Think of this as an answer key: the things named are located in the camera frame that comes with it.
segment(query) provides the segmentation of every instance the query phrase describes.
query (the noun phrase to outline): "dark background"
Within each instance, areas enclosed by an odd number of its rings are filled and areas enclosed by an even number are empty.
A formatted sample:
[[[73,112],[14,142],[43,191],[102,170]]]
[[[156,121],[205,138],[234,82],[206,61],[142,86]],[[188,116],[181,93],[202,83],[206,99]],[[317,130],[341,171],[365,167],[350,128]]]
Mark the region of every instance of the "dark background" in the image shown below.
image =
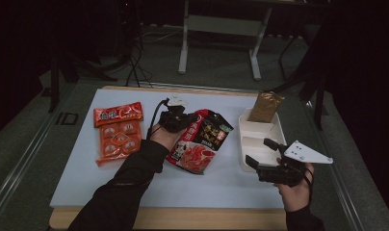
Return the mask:
[[[204,2],[210,3],[200,1],[193,11],[203,13]],[[183,4],[181,0],[139,1],[141,22],[182,25]],[[333,4],[336,11],[319,16],[324,26],[304,59],[304,71],[327,74],[326,90],[332,93],[389,207],[389,0]],[[52,39],[80,58],[98,63],[99,55],[128,53],[127,46],[137,34],[136,17],[129,10],[119,15],[115,5],[116,1],[98,0],[0,0],[0,130],[42,91],[39,76],[50,69]],[[209,8],[208,13],[259,15],[259,10],[247,5],[236,11],[221,9]],[[298,21],[290,14],[297,13],[274,10],[268,32],[285,38],[297,34]],[[96,20],[100,15],[107,20]],[[126,42],[115,44],[120,21],[127,22],[126,34],[118,40]]]

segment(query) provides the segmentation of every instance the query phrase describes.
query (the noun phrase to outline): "white tabletop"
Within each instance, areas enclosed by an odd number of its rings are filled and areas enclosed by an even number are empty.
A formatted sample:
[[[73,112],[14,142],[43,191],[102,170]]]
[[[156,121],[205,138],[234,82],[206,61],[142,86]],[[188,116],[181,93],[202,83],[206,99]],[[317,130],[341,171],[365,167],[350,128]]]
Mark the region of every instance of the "white tabletop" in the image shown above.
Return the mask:
[[[164,162],[161,174],[155,174],[143,196],[142,207],[163,208],[283,208],[278,189],[258,181],[257,174],[241,169],[239,117],[252,108],[255,97],[217,94],[177,93],[188,101],[185,113],[209,109],[221,114],[234,130],[228,135],[204,175],[195,175]],[[172,98],[171,92],[145,90],[97,90],[74,145],[50,206],[82,207],[95,190],[107,183],[122,161],[95,163],[99,151],[98,129],[93,127],[92,110],[140,101],[143,105],[143,137],[159,102]],[[162,106],[158,112],[167,108]]]

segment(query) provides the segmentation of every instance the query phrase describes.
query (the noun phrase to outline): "black jacket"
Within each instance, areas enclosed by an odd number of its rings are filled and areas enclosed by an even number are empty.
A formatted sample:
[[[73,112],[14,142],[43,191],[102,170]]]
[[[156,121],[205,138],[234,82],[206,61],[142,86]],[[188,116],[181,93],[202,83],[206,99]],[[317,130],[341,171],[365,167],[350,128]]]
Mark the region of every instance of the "black jacket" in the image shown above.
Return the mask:
[[[132,230],[141,198],[155,172],[162,172],[168,154],[158,142],[143,140],[140,151],[131,154],[115,177],[96,190],[68,230]],[[324,230],[322,221],[311,215],[308,206],[287,213],[287,227],[289,230]]]

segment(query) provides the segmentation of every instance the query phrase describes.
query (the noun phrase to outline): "hand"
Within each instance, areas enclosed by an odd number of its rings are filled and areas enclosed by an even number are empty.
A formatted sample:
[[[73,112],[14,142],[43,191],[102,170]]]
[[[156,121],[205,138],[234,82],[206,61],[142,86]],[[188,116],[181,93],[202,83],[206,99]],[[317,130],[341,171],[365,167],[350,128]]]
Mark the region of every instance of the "hand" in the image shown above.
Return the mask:
[[[152,127],[152,135],[150,136],[151,141],[156,141],[163,145],[169,151],[172,150],[176,144],[176,140],[186,131],[186,128],[177,132],[170,133],[164,127],[161,127],[158,123]]]
[[[306,163],[305,166],[314,173],[314,167]],[[312,175],[309,171],[305,173],[306,177],[310,182],[312,182]],[[302,209],[303,207],[309,204],[309,186],[304,179],[301,182],[293,186],[292,188],[287,185],[275,184],[279,189],[279,193],[282,196],[282,202],[284,203],[284,209],[287,212],[294,212]]]

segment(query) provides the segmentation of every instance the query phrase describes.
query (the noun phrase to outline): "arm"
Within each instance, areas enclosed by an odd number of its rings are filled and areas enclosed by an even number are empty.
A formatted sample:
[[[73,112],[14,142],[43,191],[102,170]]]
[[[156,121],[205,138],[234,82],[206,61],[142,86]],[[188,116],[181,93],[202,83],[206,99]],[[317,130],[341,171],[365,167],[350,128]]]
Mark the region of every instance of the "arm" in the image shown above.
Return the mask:
[[[162,172],[165,157],[179,135],[160,128],[150,141],[142,140],[141,149],[125,159],[114,178],[95,191],[68,230],[132,230],[141,198],[155,172]]]
[[[306,164],[306,167],[314,173],[314,167],[311,164]],[[309,171],[306,171],[306,177],[309,181],[313,181],[313,175]],[[313,216],[309,209],[310,190],[305,180],[292,188],[280,184],[275,186],[278,187],[284,202],[287,229],[289,231],[324,231],[323,221]]]

